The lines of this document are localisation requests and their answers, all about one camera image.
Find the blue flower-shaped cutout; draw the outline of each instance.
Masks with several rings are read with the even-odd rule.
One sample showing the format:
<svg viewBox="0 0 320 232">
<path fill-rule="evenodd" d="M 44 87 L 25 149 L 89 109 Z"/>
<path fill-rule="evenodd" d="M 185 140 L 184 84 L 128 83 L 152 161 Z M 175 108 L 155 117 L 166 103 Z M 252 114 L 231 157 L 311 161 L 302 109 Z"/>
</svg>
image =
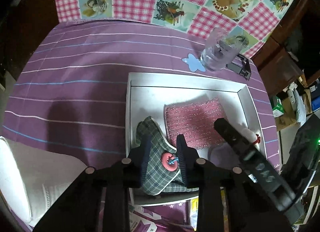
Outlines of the blue flower-shaped cutout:
<svg viewBox="0 0 320 232">
<path fill-rule="evenodd" d="M 205 68 L 201 64 L 200 60 L 191 53 L 188 54 L 188 58 L 183 58 L 182 61 L 188 64 L 189 69 L 192 72 L 195 72 L 197 70 L 205 72 Z"/>
</svg>

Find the pink sponge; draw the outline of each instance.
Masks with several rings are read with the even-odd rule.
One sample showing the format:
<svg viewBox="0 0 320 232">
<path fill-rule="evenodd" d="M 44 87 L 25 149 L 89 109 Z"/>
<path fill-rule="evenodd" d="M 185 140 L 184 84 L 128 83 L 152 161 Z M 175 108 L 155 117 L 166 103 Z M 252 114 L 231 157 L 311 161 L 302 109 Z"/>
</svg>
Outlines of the pink sponge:
<svg viewBox="0 0 320 232">
<path fill-rule="evenodd" d="M 186 106 L 166 106 L 164 117 L 168 141 L 174 146 L 179 134 L 184 135 L 189 147 L 196 149 L 225 142 L 213 128 L 218 118 L 227 119 L 217 98 Z"/>
</svg>

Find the white stool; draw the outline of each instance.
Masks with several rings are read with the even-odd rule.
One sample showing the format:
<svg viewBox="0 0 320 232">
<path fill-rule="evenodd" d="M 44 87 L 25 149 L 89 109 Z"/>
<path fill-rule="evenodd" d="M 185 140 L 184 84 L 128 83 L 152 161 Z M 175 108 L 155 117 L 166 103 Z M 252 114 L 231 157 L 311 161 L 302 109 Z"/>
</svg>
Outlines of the white stool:
<svg viewBox="0 0 320 232">
<path fill-rule="evenodd" d="M 0 136 L 0 191 L 14 213 L 30 226 L 38 223 L 86 167 L 73 156 Z"/>
</svg>

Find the green plaid fabric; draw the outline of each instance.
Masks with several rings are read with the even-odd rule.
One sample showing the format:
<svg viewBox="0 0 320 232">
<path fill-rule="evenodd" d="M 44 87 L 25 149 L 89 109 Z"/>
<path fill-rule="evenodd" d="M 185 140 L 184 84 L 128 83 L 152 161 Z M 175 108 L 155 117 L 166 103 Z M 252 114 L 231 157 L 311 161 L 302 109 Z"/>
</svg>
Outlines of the green plaid fabric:
<svg viewBox="0 0 320 232">
<path fill-rule="evenodd" d="M 143 135 L 151 135 L 151 150 L 146 173 L 146 180 L 142 184 L 141 189 L 149 195 L 158 195 L 161 192 L 186 192 L 195 191 L 197 189 L 187 189 L 183 183 L 180 169 L 176 171 L 168 171 L 161 163 L 161 155 L 164 152 L 175 154 L 177 150 L 171 146 L 162 135 L 161 130 L 148 116 L 137 126 L 136 143 L 140 145 Z"/>
</svg>

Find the purple tablecloth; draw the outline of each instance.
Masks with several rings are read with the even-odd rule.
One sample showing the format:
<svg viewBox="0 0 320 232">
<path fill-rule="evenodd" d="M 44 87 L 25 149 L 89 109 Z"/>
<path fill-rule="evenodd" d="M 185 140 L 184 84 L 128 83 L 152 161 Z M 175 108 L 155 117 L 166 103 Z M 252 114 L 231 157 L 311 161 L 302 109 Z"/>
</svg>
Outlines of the purple tablecloth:
<svg viewBox="0 0 320 232">
<path fill-rule="evenodd" d="M 279 166 L 275 120 L 257 68 L 246 81 L 224 69 L 191 72 L 204 40 L 133 22 L 60 23 L 30 58 L 5 111 L 2 135 L 73 155 L 96 168 L 125 157 L 125 101 L 129 72 L 218 77 L 246 83 L 261 122 L 268 160 Z"/>
</svg>

